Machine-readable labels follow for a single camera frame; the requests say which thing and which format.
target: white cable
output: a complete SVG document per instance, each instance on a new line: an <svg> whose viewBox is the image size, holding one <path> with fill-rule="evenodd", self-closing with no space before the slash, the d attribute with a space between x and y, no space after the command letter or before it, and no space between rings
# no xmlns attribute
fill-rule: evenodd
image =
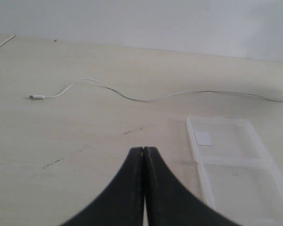
<svg viewBox="0 0 283 226"><path fill-rule="evenodd" d="M260 96L260 95L256 95L256 94L250 94L250 93L241 93L241 92L230 92L230 91L214 91L214 90L202 90L202 91L194 91L194 90L190 90L190 91L185 91L185 92L180 92L180 93L173 93L173 94L170 94L170 95L167 95L167 96L164 96L164 97L161 97L161 98L157 98L157 99L152 99L152 100L140 100L140 99L134 99L134 98L130 98L126 95L124 95L123 93L121 93L120 91L116 90L116 89L113 89L109 86L106 86L105 84L95 80L95 79L89 79L89 78L85 78L85 79L82 79L82 80L89 80L89 81L93 81L97 84L99 84L100 86L106 88L106 89L109 89L115 93L117 93L118 95L128 99L128 100L132 100L132 101L138 101L138 102L153 102L153 101L159 101L159 100L163 100L165 98L168 98L168 97L173 97L173 96L177 96L177 95L181 95L181 94L186 94L186 93L223 93L223 94L236 94L236 95L243 95L243 96L250 96L250 97L257 97L257 98L261 98L263 100L269 100L269 101L275 101L275 102L283 102L283 100L276 100L276 99L270 99L270 98L267 98L267 97L263 97L263 96ZM79 81L77 82L74 82L72 83L70 86L68 86L66 89L64 89L63 91L61 91L60 93L54 95L54 96L45 96L45 95L30 95L29 98L31 99L49 99L49 98L55 98L55 97L59 97L61 96L63 93L65 93L70 87L74 86L75 84L77 84Z"/></svg>

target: wooden table surface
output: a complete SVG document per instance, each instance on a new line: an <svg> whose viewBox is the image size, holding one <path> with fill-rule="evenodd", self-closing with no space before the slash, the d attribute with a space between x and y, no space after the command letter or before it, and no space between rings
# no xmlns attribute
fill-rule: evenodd
<svg viewBox="0 0 283 226"><path fill-rule="evenodd" d="M204 89L283 98L283 63L15 37L0 48L0 226L64 222L134 146L156 146L201 199L189 114L250 120L283 174L283 103L213 93L139 103L88 81L27 98L81 78L141 99Z"/></svg>

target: thin wire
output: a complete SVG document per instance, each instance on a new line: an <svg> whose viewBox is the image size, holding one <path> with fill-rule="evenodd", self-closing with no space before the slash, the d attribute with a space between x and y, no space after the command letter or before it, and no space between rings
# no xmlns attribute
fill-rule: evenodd
<svg viewBox="0 0 283 226"><path fill-rule="evenodd" d="M138 102L154 102L154 101L159 101L159 100L163 100L165 98L168 97L173 97L173 96L177 96L177 95L182 95L182 94L186 94L186 93L219 93L219 94L236 94L236 95L242 95L242 96L249 96L249 97L256 97L256 98L261 98L263 100L269 100L269 101L275 101L275 102L283 102L283 100L276 100L276 99L271 99L271 98L267 98L267 97L263 97L260 95L256 95L256 94L250 94L250 93L241 93L241 92L230 92L230 91L214 91L214 90L201 90L201 91L194 91L194 90L190 90L190 91L184 91L184 92L180 92L180 93L173 93L161 98L157 98L157 99L151 99L151 100L141 100L141 99L134 99L131 97L126 96L125 94L121 93L120 91L113 89L109 86L106 86L105 84L103 84L102 82L99 82L95 79L89 79L89 78L85 78L82 80L89 80L89 81L93 81L97 84L99 84L100 86L109 89L115 93L117 93L118 95L120 95L121 97L124 97L128 100L132 100L132 101L138 101ZM48 98L56 98L61 96L63 93L65 93L68 89L70 89L72 86L74 86L75 84L79 83L80 81L74 82L71 85L69 85L67 88L65 88L63 91L61 91L60 93L54 95L54 96L45 96L44 98L48 99Z"/></svg>

